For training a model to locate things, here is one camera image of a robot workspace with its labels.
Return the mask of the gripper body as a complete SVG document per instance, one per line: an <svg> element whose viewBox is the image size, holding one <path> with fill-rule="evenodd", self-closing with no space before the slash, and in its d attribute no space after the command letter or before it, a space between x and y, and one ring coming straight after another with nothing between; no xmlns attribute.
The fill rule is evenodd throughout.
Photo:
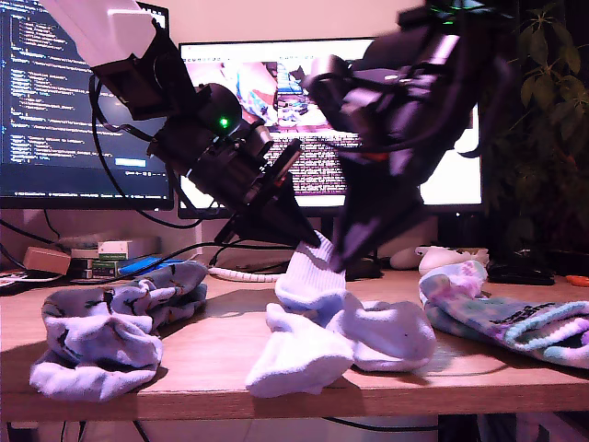
<svg viewBox="0 0 589 442"><path fill-rule="evenodd" d="M188 173L196 187L235 213L258 212L264 205L264 190L273 182L291 177L289 168L301 154L301 142L290 142L279 157L267 164L263 157L252 156L244 148L227 149L218 156L204 154ZM224 243L225 226L214 238Z"/></svg>

